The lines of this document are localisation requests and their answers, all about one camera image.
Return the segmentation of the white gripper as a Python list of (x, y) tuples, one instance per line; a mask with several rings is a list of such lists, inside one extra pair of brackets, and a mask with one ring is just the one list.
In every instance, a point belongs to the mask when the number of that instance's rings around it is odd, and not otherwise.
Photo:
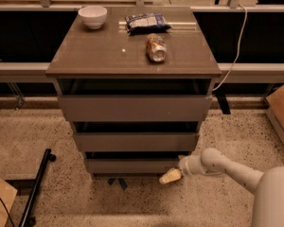
[(182, 174), (184, 176), (201, 174), (202, 173), (201, 156), (200, 155), (185, 156), (179, 161), (179, 168), (181, 171), (178, 168), (170, 169), (159, 179), (159, 183), (167, 184), (178, 181), (181, 179)]

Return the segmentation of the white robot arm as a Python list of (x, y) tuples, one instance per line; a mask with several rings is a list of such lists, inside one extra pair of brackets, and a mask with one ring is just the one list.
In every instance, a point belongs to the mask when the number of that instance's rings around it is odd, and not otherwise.
[(225, 174), (253, 194), (252, 227), (284, 227), (284, 166), (261, 172), (230, 160), (216, 148), (206, 148), (199, 155), (181, 157), (178, 166), (159, 182), (171, 183), (196, 174)]

